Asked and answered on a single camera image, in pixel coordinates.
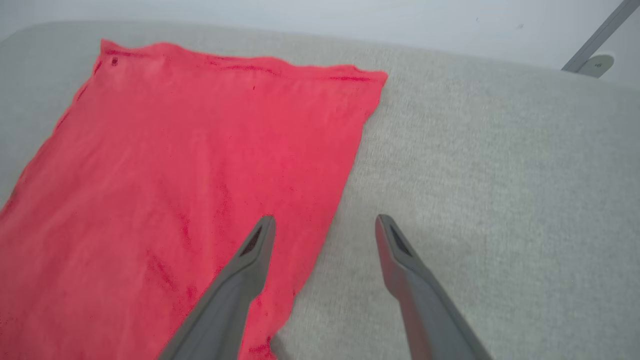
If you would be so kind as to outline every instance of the red cloth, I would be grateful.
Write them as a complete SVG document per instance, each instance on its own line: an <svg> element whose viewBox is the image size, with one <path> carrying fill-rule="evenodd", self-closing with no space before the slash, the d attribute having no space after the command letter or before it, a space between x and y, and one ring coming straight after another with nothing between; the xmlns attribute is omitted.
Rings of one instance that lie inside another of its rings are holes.
<svg viewBox="0 0 640 360"><path fill-rule="evenodd" d="M103 40L0 212L3 357L155 358L273 214L240 359L274 359L386 79Z"/></svg>

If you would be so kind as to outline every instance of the gray fabric surface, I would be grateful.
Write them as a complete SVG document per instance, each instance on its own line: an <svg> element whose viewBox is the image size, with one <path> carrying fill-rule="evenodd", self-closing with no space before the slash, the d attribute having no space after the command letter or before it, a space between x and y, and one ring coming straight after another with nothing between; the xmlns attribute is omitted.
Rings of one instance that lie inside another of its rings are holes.
<svg viewBox="0 0 640 360"><path fill-rule="evenodd" d="M156 23L60 23L0 43L0 200L106 37L385 70L380 106L282 360L409 359L374 217L392 215L496 359L640 354L640 93L523 65L348 40Z"/></svg>

